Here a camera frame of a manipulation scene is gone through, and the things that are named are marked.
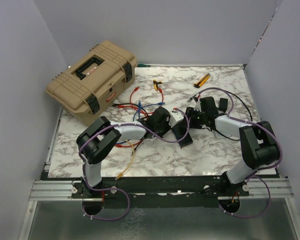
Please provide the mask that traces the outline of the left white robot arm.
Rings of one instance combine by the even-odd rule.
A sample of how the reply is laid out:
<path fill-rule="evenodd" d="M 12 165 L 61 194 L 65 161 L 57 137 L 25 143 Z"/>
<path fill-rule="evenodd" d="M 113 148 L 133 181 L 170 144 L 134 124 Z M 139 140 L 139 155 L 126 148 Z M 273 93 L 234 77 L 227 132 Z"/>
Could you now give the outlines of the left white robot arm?
<path fill-rule="evenodd" d="M 95 198 L 106 191 L 125 191 L 116 185 L 102 184 L 102 161 L 118 142 L 129 140 L 159 139 L 172 128 L 172 114 L 160 106 L 147 119 L 132 122 L 113 122 L 105 116 L 99 117 L 76 139 L 79 157 L 83 161 L 81 183 L 72 186 L 74 199 Z"/>

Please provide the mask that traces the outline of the black blue network switch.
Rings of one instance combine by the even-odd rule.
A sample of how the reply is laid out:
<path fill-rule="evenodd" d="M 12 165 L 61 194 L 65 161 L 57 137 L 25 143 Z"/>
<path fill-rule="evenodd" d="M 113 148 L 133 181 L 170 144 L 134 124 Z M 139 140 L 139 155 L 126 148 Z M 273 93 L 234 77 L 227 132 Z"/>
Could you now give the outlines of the black blue network switch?
<path fill-rule="evenodd" d="M 187 131 L 187 122 L 184 120 L 182 122 L 177 123 L 172 129 L 172 132 L 177 140 L 180 140 L 184 137 Z M 190 134 L 187 135 L 178 142 L 179 147 L 182 149 L 186 146 L 189 146 L 193 143 L 193 139 L 191 138 Z"/>

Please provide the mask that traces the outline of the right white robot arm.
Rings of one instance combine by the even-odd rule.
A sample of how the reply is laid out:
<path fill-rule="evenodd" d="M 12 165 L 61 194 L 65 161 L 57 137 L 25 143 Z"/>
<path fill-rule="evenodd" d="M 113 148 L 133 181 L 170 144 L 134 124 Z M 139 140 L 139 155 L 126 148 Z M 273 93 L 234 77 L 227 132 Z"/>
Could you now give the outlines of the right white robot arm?
<path fill-rule="evenodd" d="M 208 129 L 219 135 L 239 139 L 242 159 L 224 172 L 218 184 L 220 191 L 230 196 L 238 185 L 282 157 L 282 150 L 268 121 L 252 122 L 238 119 L 225 113 L 228 107 L 218 108 L 212 96 L 203 97 L 195 107 L 186 108 L 191 129 Z"/>

